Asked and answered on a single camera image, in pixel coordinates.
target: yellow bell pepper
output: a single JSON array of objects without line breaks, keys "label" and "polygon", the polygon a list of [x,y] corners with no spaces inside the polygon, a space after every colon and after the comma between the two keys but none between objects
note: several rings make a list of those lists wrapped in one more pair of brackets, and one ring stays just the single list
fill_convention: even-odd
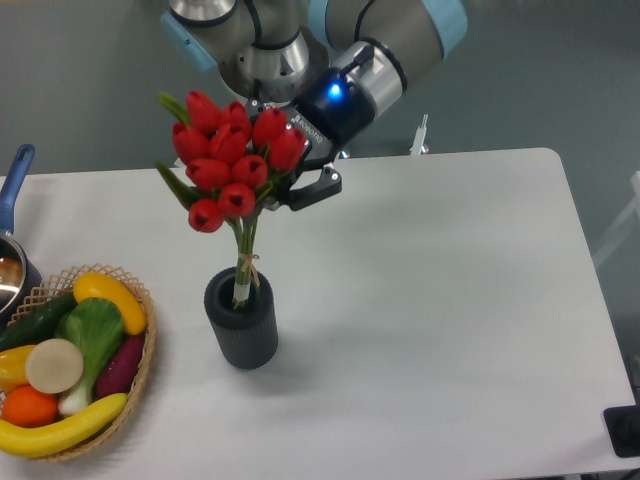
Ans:
[{"label": "yellow bell pepper", "polygon": [[0,352],[0,390],[9,393],[29,383],[24,365],[34,348],[35,345],[26,345]]}]

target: tulip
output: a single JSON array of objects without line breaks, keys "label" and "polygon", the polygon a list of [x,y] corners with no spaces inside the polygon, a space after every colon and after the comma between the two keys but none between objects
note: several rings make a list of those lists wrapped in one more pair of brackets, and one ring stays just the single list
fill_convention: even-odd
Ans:
[{"label": "tulip", "polygon": [[257,149],[278,138],[286,129],[287,115],[279,108],[262,112],[253,126],[253,146]]},{"label": "tulip", "polygon": [[209,139],[195,128],[177,122],[173,125],[173,147],[185,165],[209,154]]},{"label": "tulip", "polygon": [[306,141],[299,128],[286,129],[269,144],[269,164],[281,172],[293,170],[300,162]]},{"label": "tulip", "polygon": [[249,120],[249,116],[247,115],[244,105],[239,101],[234,100],[222,109],[220,125],[225,124],[242,127],[247,133],[247,139],[251,138],[253,126],[251,125],[251,120]]},{"label": "tulip", "polygon": [[189,92],[187,112],[191,119],[191,125],[207,137],[211,137],[218,130],[222,111],[201,91]]},{"label": "tulip", "polygon": [[244,183],[247,187],[255,189],[267,181],[269,169],[261,156],[247,155],[231,168],[231,175],[234,182]]},{"label": "tulip", "polygon": [[224,216],[215,200],[201,198],[189,209],[189,225],[198,232],[215,232],[223,223]]},{"label": "tulip", "polygon": [[256,195],[245,184],[232,183],[222,189],[218,205],[225,217],[246,217],[256,206]]},{"label": "tulip", "polygon": [[187,177],[200,190],[211,193],[214,188],[222,188],[231,183],[231,169],[220,160],[196,158],[187,166]]},{"label": "tulip", "polygon": [[225,124],[220,127],[209,143],[209,155],[233,165],[247,153],[249,137],[239,126]]}]

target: gray floor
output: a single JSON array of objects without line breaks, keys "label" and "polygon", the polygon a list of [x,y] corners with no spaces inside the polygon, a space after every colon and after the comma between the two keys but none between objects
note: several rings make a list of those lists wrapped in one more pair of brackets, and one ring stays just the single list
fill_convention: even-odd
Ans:
[{"label": "gray floor", "polygon": [[[158,23],[166,3],[0,3],[0,175],[24,142],[38,148],[34,173],[170,161],[172,122],[155,94],[232,98],[217,74],[190,71],[174,54]],[[405,153],[425,112],[434,153],[552,148],[592,246],[640,170],[640,0],[465,3],[465,42],[352,153]],[[625,353],[640,352],[639,265],[637,227],[599,272]]]}]

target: saucepan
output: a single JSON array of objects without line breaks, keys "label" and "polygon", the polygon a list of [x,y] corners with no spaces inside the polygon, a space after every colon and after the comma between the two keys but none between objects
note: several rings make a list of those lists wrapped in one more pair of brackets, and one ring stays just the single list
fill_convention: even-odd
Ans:
[{"label": "saucepan", "polygon": [[16,198],[34,155],[33,145],[22,145],[18,149],[0,190],[0,332],[5,330],[24,297],[42,280],[13,238]]}]

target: blue led light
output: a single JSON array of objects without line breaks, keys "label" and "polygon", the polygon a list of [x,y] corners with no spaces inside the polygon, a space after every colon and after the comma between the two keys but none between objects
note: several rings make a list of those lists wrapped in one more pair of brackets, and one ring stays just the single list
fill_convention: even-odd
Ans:
[{"label": "blue led light", "polygon": [[331,85],[331,87],[329,87],[329,98],[331,98],[332,100],[338,100],[342,98],[342,87],[340,87],[340,85],[338,85],[337,83]]}]

